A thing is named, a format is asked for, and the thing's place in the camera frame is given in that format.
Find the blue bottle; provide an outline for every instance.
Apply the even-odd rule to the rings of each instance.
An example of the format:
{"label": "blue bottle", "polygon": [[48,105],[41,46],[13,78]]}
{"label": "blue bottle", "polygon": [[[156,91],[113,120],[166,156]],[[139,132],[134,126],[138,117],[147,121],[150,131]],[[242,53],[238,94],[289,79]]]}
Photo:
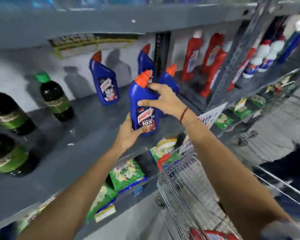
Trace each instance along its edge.
{"label": "blue bottle", "polygon": [[178,94],[179,93],[179,85],[172,78],[174,76],[176,70],[177,70],[176,64],[172,64],[170,67],[168,67],[166,69],[166,71],[160,75],[159,83],[167,84],[169,87],[171,87],[172,91],[175,94]]}
{"label": "blue bottle", "polygon": [[92,56],[89,69],[101,103],[103,105],[116,103],[120,99],[116,74],[113,70],[101,64],[101,51]]}
{"label": "blue bottle", "polygon": [[142,48],[138,56],[138,75],[142,72],[149,70],[151,72],[149,83],[152,82],[153,74],[156,72],[155,64],[148,56],[150,51],[150,44],[147,44]]}
{"label": "blue bottle", "polygon": [[150,74],[150,71],[142,72],[141,75],[138,75],[136,80],[132,82],[129,89],[132,128],[137,130],[144,125],[148,125],[150,128],[145,132],[147,135],[158,130],[160,115],[160,111],[157,108],[138,106],[138,101],[140,100],[157,100],[159,98],[156,92],[147,88]]}
{"label": "blue bottle", "polygon": [[288,57],[294,52],[294,50],[300,44],[300,31],[295,31],[286,44],[284,52],[279,56],[277,63],[283,64],[287,61]]}

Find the shopping cart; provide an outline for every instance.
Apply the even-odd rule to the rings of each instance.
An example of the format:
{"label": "shopping cart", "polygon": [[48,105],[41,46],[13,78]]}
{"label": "shopping cart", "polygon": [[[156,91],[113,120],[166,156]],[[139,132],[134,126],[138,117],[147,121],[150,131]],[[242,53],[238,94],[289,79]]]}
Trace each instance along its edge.
{"label": "shopping cart", "polygon": [[[276,140],[268,138],[268,135],[264,135],[267,128],[262,131],[258,130],[256,136],[245,138],[245,142],[246,148],[251,151],[251,154],[257,155],[261,159],[259,163],[279,159],[294,149],[294,143],[300,145],[300,98],[290,96],[284,99],[284,101],[279,101],[282,107],[278,106],[276,108],[278,111],[275,113],[276,110],[274,110],[273,114],[269,114],[268,119],[277,124],[275,127],[277,130],[279,123],[283,123],[284,131],[279,126],[280,135],[286,135],[291,145],[280,145],[283,141],[282,138]],[[293,117],[299,123],[289,128],[288,123],[290,123],[291,118],[287,116]],[[252,129],[256,130],[255,127],[259,129],[260,125],[258,125],[259,123],[256,123]],[[277,200],[280,199],[281,203],[283,201],[288,202],[290,210],[300,211],[300,191],[290,186],[289,182],[285,182],[261,168],[258,162],[249,160],[249,156],[244,156],[234,149],[231,150],[259,181],[267,186]],[[216,230],[225,234],[232,233],[240,239],[240,234],[224,212],[200,161],[197,160],[191,143],[187,145],[186,150],[183,146],[173,153],[181,154],[182,158],[178,164],[165,165],[161,169],[157,186],[180,238],[183,240],[209,239],[204,230]],[[300,222],[298,214],[293,218]],[[171,224],[167,224],[167,222],[166,225],[168,229],[171,227]]]}

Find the finger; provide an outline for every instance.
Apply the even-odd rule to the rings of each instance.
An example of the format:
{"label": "finger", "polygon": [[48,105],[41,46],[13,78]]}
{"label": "finger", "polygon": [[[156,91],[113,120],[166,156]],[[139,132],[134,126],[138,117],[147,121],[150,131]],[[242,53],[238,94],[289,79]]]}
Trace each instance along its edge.
{"label": "finger", "polygon": [[138,106],[157,107],[157,105],[158,105],[157,100],[144,99],[144,100],[138,101]]}
{"label": "finger", "polygon": [[166,84],[159,84],[159,83],[149,83],[148,88],[151,88],[152,90],[155,90],[159,92],[160,94],[163,94],[164,88],[166,87]]}
{"label": "finger", "polygon": [[140,136],[142,133],[145,133],[149,128],[150,128],[149,125],[144,125],[144,126],[140,127],[139,129],[135,130],[133,133],[136,136]]}
{"label": "finger", "polygon": [[126,120],[131,120],[130,112],[127,114]]}

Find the white bottle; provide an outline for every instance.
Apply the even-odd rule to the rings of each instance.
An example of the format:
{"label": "white bottle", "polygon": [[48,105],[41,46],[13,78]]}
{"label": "white bottle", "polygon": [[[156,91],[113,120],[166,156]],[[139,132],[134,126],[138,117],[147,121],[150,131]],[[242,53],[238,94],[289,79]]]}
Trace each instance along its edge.
{"label": "white bottle", "polygon": [[255,55],[250,60],[249,64],[244,69],[242,76],[244,78],[252,78],[253,74],[258,70],[259,66],[262,64],[263,59],[270,52],[271,40],[262,40]]}
{"label": "white bottle", "polygon": [[270,45],[270,51],[269,54],[266,55],[266,57],[263,59],[262,64],[260,65],[258,72],[265,72],[269,66],[273,63],[273,61],[276,59],[277,54],[282,51],[284,48],[284,36],[281,36],[277,41],[274,41]]}

